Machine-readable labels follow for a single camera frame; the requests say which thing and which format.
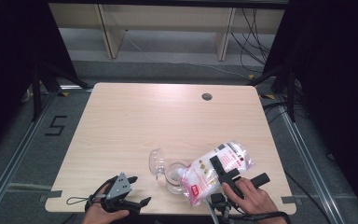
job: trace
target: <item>transparent container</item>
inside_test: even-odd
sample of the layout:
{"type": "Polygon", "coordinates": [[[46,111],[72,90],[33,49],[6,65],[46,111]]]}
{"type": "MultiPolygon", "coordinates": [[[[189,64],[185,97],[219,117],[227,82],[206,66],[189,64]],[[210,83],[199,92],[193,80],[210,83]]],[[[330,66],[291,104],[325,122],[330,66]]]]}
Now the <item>transparent container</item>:
{"type": "Polygon", "coordinates": [[[165,176],[165,186],[167,190],[172,194],[182,194],[183,188],[181,185],[181,179],[183,175],[183,168],[186,168],[186,164],[182,161],[173,161],[168,165],[165,165],[164,153],[161,148],[154,149],[150,152],[149,156],[149,169],[152,175],[165,176]]]}

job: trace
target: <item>hand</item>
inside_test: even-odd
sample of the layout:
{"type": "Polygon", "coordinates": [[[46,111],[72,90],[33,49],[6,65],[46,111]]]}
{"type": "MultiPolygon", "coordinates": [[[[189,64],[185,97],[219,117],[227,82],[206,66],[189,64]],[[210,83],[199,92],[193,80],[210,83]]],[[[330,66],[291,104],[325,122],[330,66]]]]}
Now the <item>hand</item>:
{"type": "MultiPolygon", "coordinates": [[[[104,193],[109,184],[105,185],[101,190],[100,194],[104,193]]],[[[109,224],[115,220],[126,217],[130,211],[120,210],[114,213],[107,213],[101,207],[100,198],[94,200],[94,204],[89,207],[86,215],[83,218],[82,224],[109,224]]]]}
{"type": "MultiPolygon", "coordinates": [[[[238,195],[231,189],[227,183],[223,183],[223,191],[228,198],[237,204],[246,214],[256,215],[264,213],[278,212],[278,208],[271,200],[269,195],[262,189],[256,189],[249,179],[241,178],[235,182],[237,188],[242,192],[244,198],[238,195]]],[[[286,223],[283,217],[274,217],[258,221],[257,223],[286,223]]]]}

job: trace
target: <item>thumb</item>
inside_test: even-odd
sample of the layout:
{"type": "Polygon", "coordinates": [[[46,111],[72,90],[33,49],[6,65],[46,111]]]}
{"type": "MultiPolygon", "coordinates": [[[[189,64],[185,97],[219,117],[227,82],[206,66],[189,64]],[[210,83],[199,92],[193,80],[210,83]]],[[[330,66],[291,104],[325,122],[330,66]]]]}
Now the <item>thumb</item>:
{"type": "Polygon", "coordinates": [[[122,218],[126,217],[129,214],[130,214],[130,212],[128,210],[120,210],[120,211],[116,211],[114,213],[111,213],[110,216],[109,216],[109,219],[110,219],[110,221],[115,221],[115,220],[122,219],[122,218]]]}

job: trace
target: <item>plastic bag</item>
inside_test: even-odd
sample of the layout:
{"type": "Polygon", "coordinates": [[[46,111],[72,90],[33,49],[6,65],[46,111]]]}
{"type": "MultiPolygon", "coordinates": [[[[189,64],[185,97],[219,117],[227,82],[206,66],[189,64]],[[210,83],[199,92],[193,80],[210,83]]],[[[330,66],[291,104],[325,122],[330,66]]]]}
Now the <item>plastic bag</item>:
{"type": "Polygon", "coordinates": [[[218,174],[210,162],[214,156],[218,157],[226,172],[237,168],[244,173],[254,164],[247,151],[235,142],[224,143],[193,161],[180,171],[184,194],[191,205],[199,205],[220,187],[218,174]]]}

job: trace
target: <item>wooden table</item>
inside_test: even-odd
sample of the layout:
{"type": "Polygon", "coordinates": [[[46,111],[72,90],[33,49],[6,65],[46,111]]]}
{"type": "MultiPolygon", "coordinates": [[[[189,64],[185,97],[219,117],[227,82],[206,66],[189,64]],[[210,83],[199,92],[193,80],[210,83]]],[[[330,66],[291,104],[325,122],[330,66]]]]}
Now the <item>wooden table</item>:
{"type": "Polygon", "coordinates": [[[138,176],[126,199],[152,197],[142,214],[209,215],[205,204],[191,207],[184,195],[167,191],[165,178],[149,171],[151,150],[161,148],[167,162],[191,163],[221,143],[245,146],[255,165],[242,176],[267,173],[265,189],[287,214],[294,203],[254,87],[184,84],[99,83],[95,85],[61,170],[52,187],[49,212],[83,212],[85,203],[67,205],[70,197],[88,197],[108,178],[124,172],[138,176]],[[206,101],[202,94],[209,93],[206,101]]]}

